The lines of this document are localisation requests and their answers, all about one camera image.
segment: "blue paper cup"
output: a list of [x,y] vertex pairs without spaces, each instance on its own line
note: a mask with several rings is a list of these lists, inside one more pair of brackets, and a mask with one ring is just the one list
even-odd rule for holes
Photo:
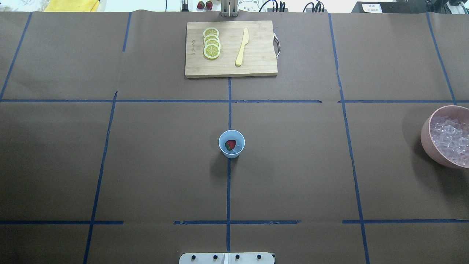
[[[236,141],[236,146],[232,150],[228,150],[225,146],[225,143],[228,140],[235,140]],[[227,130],[223,132],[223,134],[220,136],[220,139],[218,139],[218,146],[221,149],[221,152],[230,159],[234,159],[239,154],[241,151],[244,149],[244,137],[239,131],[236,130]]]

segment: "blue tape line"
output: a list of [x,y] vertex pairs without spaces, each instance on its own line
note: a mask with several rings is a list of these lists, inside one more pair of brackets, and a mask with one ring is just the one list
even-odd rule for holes
[[225,220],[174,221],[175,225],[226,225]]
[[129,12],[129,18],[127,19],[127,29],[125,30],[124,46],[122,47],[123,52],[125,52],[125,48],[127,47],[127,38],[129,37],[129,28],[130,28],[131,18],[132,18],[132,12]]
[[231,129],[231,77],[228,77],[228,130]]
[[452,103],[451,100],[344,100],[345,103]]
[[[353,178],[355,182],[355,195],[356,195],[356,203],[358,206],[358,215],[360,217],[360,220],[363,220],[363,213],[362,213],[362,202],[360,200],[360,191],[358,188],[358,180],[356,177],[356,170],[355,170],[355,161],[353,158],[353,150],[352,150],[352,141],[350,139],[350,130],[348,128],[348,120],[347,120],[347,112],[345,109],[345,98],[344,98],[344,92],[342,89],[342,81],[340,80],[340,75],[339,75],[339,60],[337,58],[337,48],[335,45],[335,38],[334,38],[334,29],[332,26],[332,17],[331,13],[328,13],[329,16],[329,27],[331,28],[331,39],[332,39],[332,48],[334,51],[334,60],[335,60],[335,69],[337,72],[337,81],[339,83],[339,89],[340,89],[340,101],[342,103],[342,112],[344,115],[344,123],[345,123],[345,132],[347,133],[347,142],[348,142],[348,151],[350,154],[350,159],[352,161],[352,170],[353,170]],[[368,242],[366,240],[366,233],[365,233],[365,225],[361,224],[362,228],[362,240],[363,240],[363,249],[365,251],[365,260],[367,264],[370,264],[370,256],[368,254]]]
[[228,100],[178,100],[178,99],[143,99],[143,100],[134,100],[134,99],[119,99],[118,103],[227,103]]
[[344,220],[343,224],[422,224],[422,223],[469,223],[469,219],[381,219],[381,220]]
[[438,60],[440,61],[441,68],[443,70],[443,74],[445,75],[446,79],[446,84],[448,85],[449,88],[449,93],[451,94],[451,98],[453,99],[453,104],[457,105],[456,98],[453,93],[453,88],[451,87],[451,83],[449,82],[448,74],[446,72],[446,67],[445,64],[443,63],[443,59],[441,58],[441,54],[439,52],[437,40],[435,39],[435,34],[433,33],[433,27],[431,26],[431,21],[430,21],[430,13],[427,12],[427,22],[428,22],[428,27],[430,28],[430,34],[431,34],[431,39],[433,40],[433,44],[435,45],[435,49],[437,51],[438,55]]
[[[1,102],[33,102],[33,103],[112,103],[107,99],[3,99]],[[227,103],[228,100],[173,100],[173,99],[119,99],[122,103]]]
[[231,250],[230,225],[231,225],[231,159],[228,159],[227,170],[227,252]]
[[[11,220],[0,221],[0,225],[89,225],[91,221],[44,221]],[[123,225],[124,221],[96,221],[95,225]]]
[[2,102],[15,102],[15,103],[112,103],[113,100],[67,100],[67,99],[2,99]]
[[18,57],[18,53],[20,52],[21,44],[23,43],[24,35],[26,35],[26,31],[28,30],[29,23],[31,22],[32,12],[30,12],[28,16],[28,20],[26,21],[26,25],[23,29],[23,34],[21,35],[20,42],[16,47],[15,55],[13,56],[13,60],[10,64],[10,69],[8,70],[7,77],[5,78],[5,82],[3,83],[3,88],[0,93],[0,100],[3,98],[3,94],[5,93],[5,89],[7,88],[8,80],[10,79],[11,71],[13,70],[13,66],[15,65],[16,58]]
[[104,161],[106,160],[107,146],[109,143],[109,134],[111,133],[111,125],[113,124],[114,109],[116,106],[116,98],[117,98],[117,92],[114,94],[113,105],[111,107],[111,115],[109,117],[109,124],[107,125],[106,142],[104,143],[103,158],[101,159],[101,168],[99,169],[98,184],[96,186],[96,195],[94,197],[93,211],[91,213],[90,229],[88,231],[88,239],[86,241],[86,249],[85,249],[85,255],[83,257],[83,264],[87,263],[88,253],[90,251],[91,236],[93,235],[94,219],[96,217],[96,208],[98,206],[98,198],[99,198],[99,191],[101,189],[101,181],[103,179]]
[[124,221],[94,221],[95,225],[123,225]]
[[296,225],[301,220],[231,220],[233,225]]
[[[230,225],[296,225],[301,220],[230,220]],[[174,221],[175,225],[226,225],[225,220]]]
[[233,100],[233,103],[322,103],[320,100]]
[[[228,77],[228,129],[231,129],[231,77]],[[231,251],[231,159],[227,162],[227,252]]]

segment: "black cable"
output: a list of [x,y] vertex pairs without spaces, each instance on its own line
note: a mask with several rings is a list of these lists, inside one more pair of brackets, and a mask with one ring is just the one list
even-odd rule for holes
[[314,3],[313,3],[313,2],[309,2],[309,3],[306,4],[306,6],[304,6],[302,13],[304,13],[304,11],[306,10],[306,8],[307,8],[310,4],[313,5],[313,7],[311,8],[311,12],[313,11],[313,9],[314,9]]
[[261,8],[259,8],[259,12],[262,10],[262,8],[265,6],[265,4],[267,4],[267,3],[270,2],[270,1],[274,1],[274,2],[275,2],[275,6],[276,6],[277,8],[279,8],[279,4],[278,4],[278,2],[277,2],[276,0],[267,0],[266,2],[264,2],[264,4],[262,4]]
[[323,4],[323,2],[318,0],[318,3],[316,4],[316,7],[318,7],[318,6],[319,6],[318,12],[319,13],[324,13],[324,4]]

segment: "strawberry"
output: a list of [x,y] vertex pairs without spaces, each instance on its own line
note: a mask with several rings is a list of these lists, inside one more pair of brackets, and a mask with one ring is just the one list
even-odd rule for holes
[[205,4],[203,1],[199,1],[199,3],[197,4],[197,9],[204,9],[205,7]]
[[233,150],[236,146],[236,141],[235,140],[228,140],[225,143],[225,147],[227,148],[228,151]]
[[212,7],[213,7],[212,1],[207,1],[207,2],[205,2],[205,6],[207,7],[208,10],[211,10]]

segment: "wooden cutting board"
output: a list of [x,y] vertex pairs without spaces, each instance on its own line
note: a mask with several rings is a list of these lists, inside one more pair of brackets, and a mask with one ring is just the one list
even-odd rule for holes
[[[215,60],[204,56],[203,33],[209,27],[220,32],[221,53]],[[249,43],[244,47],[242,65],[237,67],[235,60],[245,27],[249,30]],[[277,59],[273,45],[272,21],[187,23],[186,77],[276,76]]]

